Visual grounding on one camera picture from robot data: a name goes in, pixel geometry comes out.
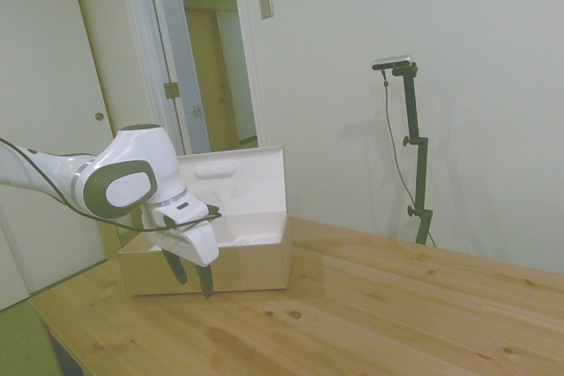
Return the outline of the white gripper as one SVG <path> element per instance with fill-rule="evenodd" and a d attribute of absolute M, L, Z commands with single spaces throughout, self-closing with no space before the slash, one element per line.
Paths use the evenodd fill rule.
<path fill-rule="evenodd" d="M 176 281 L 180 285 L 188 282 L 181 258 L 193 262 L 201 292 L 209 299 L 214 293 L 214 282 L 208 265 L 218 258 L 219 247 L 212 225 L 206 220 L 208 206 L 191 193 L 181 193 L 165 202 L 146 203 L 141 211 L 145 234 L 163 249 Z"/>

